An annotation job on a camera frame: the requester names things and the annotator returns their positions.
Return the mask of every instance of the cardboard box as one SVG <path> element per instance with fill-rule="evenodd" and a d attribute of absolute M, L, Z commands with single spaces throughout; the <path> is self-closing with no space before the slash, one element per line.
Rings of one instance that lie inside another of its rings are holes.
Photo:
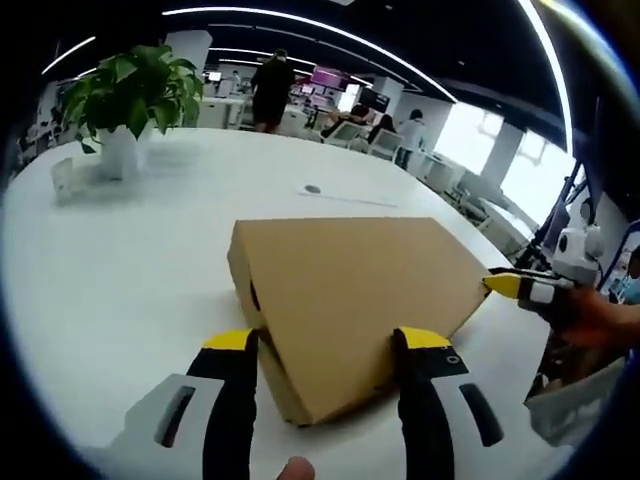
<path fill-rule="evenodd" d="M 451 336 L 484 299 L 487 270 L 429 218 L 238 221 L 228 254 L 263 371 L 297 425 L 334 418 L 392 375 L 397 326 Z"/>

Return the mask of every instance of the white pillar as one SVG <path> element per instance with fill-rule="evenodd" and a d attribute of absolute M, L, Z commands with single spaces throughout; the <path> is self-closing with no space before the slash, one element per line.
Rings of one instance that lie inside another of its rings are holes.
<path fill-rule="evenodd" d="M 211 46 L 209 32 L 206 30 L 172 32 L 167 35 L 164 43 L 173 49 L 175 57 L 186 58 L 196 66 L 196 74 L 202 74 Z"/>
<path fill-rule="evenodd" d="M 518 153 L 520 142 L 524 132 L 513 125 L 503 122 L 500 132 L 493 144 L 487 163 L 482 169 L 481 177 L 486 178 L 491 184 L 500 187 L 507 176 L 509 167 Z"/>
<path fill-rule="evenodd" d="M 396 111 L 398 102 L 400 102 L 400 96 L 404 86 L 401 83 L 396 82 L 392 78 L 388 77 L 376 77 L 372 87 L 374 92 L 378 92 L 382 95 L 389 97 L 389 106 L 385 112 L 387 115 L 391 115 Z"/>

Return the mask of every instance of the round table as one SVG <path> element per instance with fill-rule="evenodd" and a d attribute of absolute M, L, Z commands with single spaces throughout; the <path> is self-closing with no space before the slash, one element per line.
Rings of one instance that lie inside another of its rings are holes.
<path fill-rule="evenodd" d="M 229 130 L 154 132 L 138 180 L 59 206 L 50 169 L 80 153 L 75 142 L 49 150 L 13 180 L 3 239 L 17 351 L 80 447 L 107 445 L 126 411 L 167 375 L 184 373 L 204 340 L 244 326 L 226 259 L 236 219 L 429 216 L 487 267 L 508 265 L 436 194 L 364 154 Z M 335 198 L 300 195 L 306 184 Z M 548 332 L 538 316 L 492 294 L 453 343 L 493 398 L 520 404 Z M 262 374 L 257 392 L 255 478 L 275 478 L 291 455 L 307 456 L 320 478 L 404 475 L 395 400 L 298 429 L 282 421 Z"/>

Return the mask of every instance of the window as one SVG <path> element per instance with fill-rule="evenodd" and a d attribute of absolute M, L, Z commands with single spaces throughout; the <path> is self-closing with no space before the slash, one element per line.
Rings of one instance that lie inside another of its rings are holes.
<path fill-rule="evenodd" d="M 502 182 L 502 191 L 532 220 L 542 225 L 574 165 L 575 160 L 561 148 L 528 131 Z"/>
<path fill-rule="evenodd" d="M 502 128 L 502 121 L 499 115 L 456 103 L 451 107 L 434 151 L 480 174 Z"/>

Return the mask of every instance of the brown cardboard box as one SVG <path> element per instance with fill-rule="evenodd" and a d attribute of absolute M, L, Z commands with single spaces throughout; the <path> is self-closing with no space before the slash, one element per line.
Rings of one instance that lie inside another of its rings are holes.
<path fill-rule="evenodd" d="M 247 323 L 270 334 L 260 357 L 278 409 L 297 425 L 387 386 L 394 328 L 451 336 L 487 274 L 429 218 L 238 221 L 228 260 Z"/>

